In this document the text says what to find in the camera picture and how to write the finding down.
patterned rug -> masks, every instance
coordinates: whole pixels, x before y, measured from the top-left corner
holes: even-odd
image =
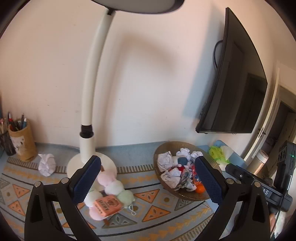
[[[0,211],[22,240],[33,184],[36,181],[58,183],[66,176],[66,164],[78,153],[76,148],[57,146],[51,147],[50,152],[38,150],[55,156],[57,168],[53,175],[44,177],[38,172],[40,157],[29,163],[8,157],[0,178]],[[133,216],[130,211],[123,210],[108,218],[109,225],[106,225],[103,221],[91,219],[88,207],[80,203],[78,208],[90,227],[102,241],[114,238],[121,241],[194,240],[213,215],[207,202],[190,202],[173,196],[159,183],[152,164],[143,164],[141,160],[138,163],[117,167],[117,179],[135,195],[134,210],[137,214]],[[54,203],[54,206],[65,233],[74,237],[59,203]]]

blue gripper pad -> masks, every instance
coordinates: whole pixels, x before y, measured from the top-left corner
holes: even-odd
[[[218,170],[212,168],[203,156],[197,157],[194,164],[195,171],[205,186],[212,202],[218,205],[222,204],[223,196],[226,192],[223,175]]]
[[[101,159],[93,155],[83,168],[78,169],[71,177],[70,195],[75,205],[84,201],[92,184],[101,170]]]

lamp arm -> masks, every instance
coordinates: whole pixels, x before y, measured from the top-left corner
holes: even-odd
[[[90,126],[92,124],[92,111],[94,104],[94,90],[96,85],[97,72],[115,11],[107,9],[95,32],[94,39],[89,51],[89,56],[84,74],[81,106],[81,124]]]
[[[81,101],[81,132],[79,137],[81,161],[86,163],[95,154],[94,133],[92,130],[92,112],[97,72],[115,11],[107,9],[95,32],[89,51],[84,74]]]

orange ball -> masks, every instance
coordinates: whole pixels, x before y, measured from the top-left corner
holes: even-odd
[[[195,189],[195,192],[197,193],[203,193],[205,191],[205,187],[202,183],[196,185],[196,189]]]

lamp base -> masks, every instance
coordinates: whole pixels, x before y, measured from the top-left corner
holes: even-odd
[[[114,164],[114,162],[106,155],[95,152],[95,155],[98,156],[101,159],[102,166],[104,167],[104,170],[109,170],[114,172],[115,176],[117,175],[117,169]],[[71,178],[71,176],[76,172],[77,169],[82,168],[84,166],[84,163],[81,161],[80,154],[75,155],[71,158],[71,160],[68,162],[67,165],[67,177]],[[94,184],[92,185],[91,190],[96,189],[97,191],[103,191],[104,186],[100,185],[96,180]]]

